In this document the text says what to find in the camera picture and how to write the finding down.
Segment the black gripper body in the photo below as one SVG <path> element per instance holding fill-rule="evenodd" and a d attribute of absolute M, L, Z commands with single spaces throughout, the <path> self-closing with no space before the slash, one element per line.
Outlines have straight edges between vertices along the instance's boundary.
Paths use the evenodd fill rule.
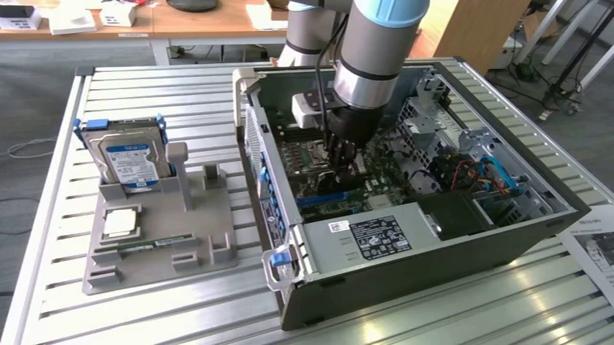
<path fill-rule="evenodd" d="M 333 139 L 365 147 L 380 126 L 384 107 L 361 109 L 350 106 L 334 108 L 326 113 L 326 142 Z"/>

